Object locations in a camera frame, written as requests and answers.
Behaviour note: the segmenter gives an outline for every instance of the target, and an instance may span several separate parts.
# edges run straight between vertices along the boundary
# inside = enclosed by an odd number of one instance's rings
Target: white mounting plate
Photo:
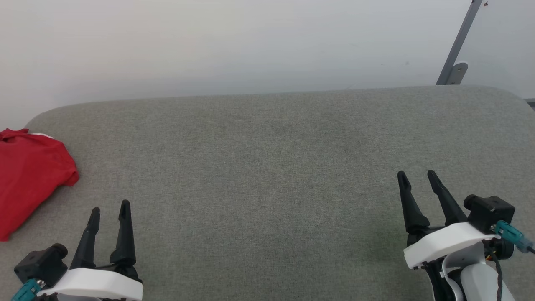
[[[500,238],[496,234],[484,234],[468,222],[454,223],[428,234],[403,252],[409,268],[421,267],[423,262],[433,261],[469,247],[482,240]]]
[[[53,288],[42,290],[37,295],[55,292],[69,296],[141,301],[143,284],[107,270],[77,268],[68,270]]]

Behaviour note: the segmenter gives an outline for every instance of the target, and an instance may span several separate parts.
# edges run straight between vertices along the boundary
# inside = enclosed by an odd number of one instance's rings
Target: black cable
[[[483,241],[483,244],[485,245],[485,248],[489,251],[492,257],[492,261],[496,263],[496,272],[498,272],[498,291],[496,292],[496,300],[501,301],[501,294],[503,290],[503,275],[501,271],[500,261],[498,260],[498,256],[492,251],[491,247],[488,245],[488,242]]]

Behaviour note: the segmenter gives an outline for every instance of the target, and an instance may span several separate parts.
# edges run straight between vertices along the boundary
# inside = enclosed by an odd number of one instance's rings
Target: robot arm
[[[100,209],[96,207],[91,212],[69,270],[62,262],[67,255],[63,245],[55,244],[46,250],[31,252],[14,269],[26,284],[13,300],[141,301],[143,283],[134,268],[134,232],[127,200],[121,203],[119,222],[117,245],[110,255],[110,265],[97,267],[93,259],[100,224]]]
[[[408,233],[407,248],[403,250],[408,267],[427,272],[435,301],[514,301],[507,286],[501,281],[498,284],[496,271],[486,264],[491,254],[496,260],[513,254],[513,243],[497,235],[492,227],[499,221],[510,223],[514,207],[498,197],[471,195],[464,204],[471,210],[466,217],[437,174],[429,170],[427,176],[442,206],[445,226],[430,227],[410,192],[405,173],[398,172]]]

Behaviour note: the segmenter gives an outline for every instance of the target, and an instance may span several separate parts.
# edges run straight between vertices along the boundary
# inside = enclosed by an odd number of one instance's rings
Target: white wall
[[[486,85],[535,98],[535,1],[483,0],[457,56],[461,85]]]
[[[467,0],[4,0],[0,127],[72,103],[434,85]]]

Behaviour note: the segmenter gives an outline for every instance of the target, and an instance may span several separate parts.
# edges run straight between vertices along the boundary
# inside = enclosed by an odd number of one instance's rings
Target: teal cable connector
[[[524,237],[524,234],[522,232],[518,231],[515,227],[508,224],[504,221],[498,221],[496,223],[496,226],[494,226],[494,229],[492,229],[496,234],[501,236],[503,239],[508,240],[515,244],[517,249],[520,250],[522,253],[528,253],[532,252],[535,253],[533,250],[533,242],[527,238]]]
[[[43,286],[44,282],[42,280],[30,279],[11,298],[11,301],[32,301]]]

